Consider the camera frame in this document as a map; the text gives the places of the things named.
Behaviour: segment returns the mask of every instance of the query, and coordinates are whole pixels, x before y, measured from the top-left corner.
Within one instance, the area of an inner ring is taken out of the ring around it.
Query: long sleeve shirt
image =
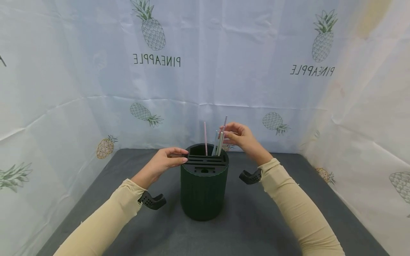
[[[344,256],[326,219],[275,158],[259,166],[265,192],[275,201],[304,256]],[[60,246],[54,256],[100,256],[137,215],[145,189],[125,180]]]

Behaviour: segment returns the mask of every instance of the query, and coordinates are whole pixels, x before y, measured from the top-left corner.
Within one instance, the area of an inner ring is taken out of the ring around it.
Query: pineapple illustration
[[[322,177],[323,180],[326,181],[326,183],[330,182],[333,185],[336,183],[332,172],[328,173],[328,171],[323,168],[317,168],[316,171],[319,173],[320,177]]]
[[[130,112],[133,116],[138,119],[148,121],[150,126],[158,126],[158,124],[162,124],[162,118],[157,115],[151,115],[151,112],[139,103],[133,103],[130,107]]]
[[[150,1],[139,0],[138,3],[131,0],[131,3],[136,9],[132,9],[137,12],[140,19],[142,19],[142,34],[144,35],[145,42],[149,48],[154,51],[161,50],[165,46],[165,34],[161,24],[152,17],[154,6],[150,6]]]
[[[17,192],[18,187],[23,187],[23,182],[28,182],[27,175],[31,173],[31,163],[24,165],[20,164],[16,167],[13,165],[9,170],[0,170],[0,190],[3,188],[10,188],[14,192]]]
[[[222,149],[225,152],[228,152],[231,148],[234,148],[234,147],[235,147],[235,145],[232,145],[232,144],[222,144]]]
[[[275,112],[267,113],[263,119],[262,124],[269,130],[276,130],[277,134],[283,134],[288,130],[288,126],[283,124],[283,119]]]
[[[114,150],[114,143],[117,142],[117,138],[108,135],[108,138],[103,139],[97,147],[98,159],[104,159]]]
[[[404,201],[410,204],[410,172],[396,172],[389,179]]]
[[[335,10],[332,10],[329,14],[325,10],[322,11],[322,15],[316,14],[317,22],[314,24],[317,26],[315,30],[319,32],[313,42],[312,56],[314,61],[324,61],[330,53],[333,43],[333,25],[335,25],[337,19]]]

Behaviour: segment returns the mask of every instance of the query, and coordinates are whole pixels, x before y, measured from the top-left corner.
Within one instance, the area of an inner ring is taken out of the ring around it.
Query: gray tabletop
[[[119,150],[38,255],[53,255],[80,222],[102,205],[124,179],[135,175],[155,152]],[[149,189],[153,197],[164,194],[167,204],[157,211],[143,206],[104,255],[301,255],[295,237],[261,184],[246,185],[238,178],[242,170],[253,173],[257,166],[244,153],[228,155],[225,204],[218,217],[198,222],[184,214],[180,205],[180,170],[174,168]],[[273,155],[322,211],[347,256],[388,255],[301,155]]]

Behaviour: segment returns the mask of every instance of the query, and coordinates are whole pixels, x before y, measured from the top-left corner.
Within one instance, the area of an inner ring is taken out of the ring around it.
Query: utensil holder
[[[213,145],[208,144],[208,153]],[[223,207],[229,157],[206,156],[205,144],[187,148],[188,161],[181,165],[181,205],[193,220],[206,221],[218,216]]]

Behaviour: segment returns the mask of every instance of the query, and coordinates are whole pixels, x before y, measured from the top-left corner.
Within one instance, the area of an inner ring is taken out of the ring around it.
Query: black claw attachment
[[[148,193],[148,191],[145,191],[142,194],[141,198],[138,199],[138,202],[142,202],[149,209],[158,210],[159,208],[164,206],[164,204],[166,204],[166,199],[162,194],[159,194],[158,196],[152,198],[150,193]]]
[[[261,169],[258,169],[254,174],[250,174],[249,172],[243,170],[239,178],[248,185],[258,183],[262,178]]]

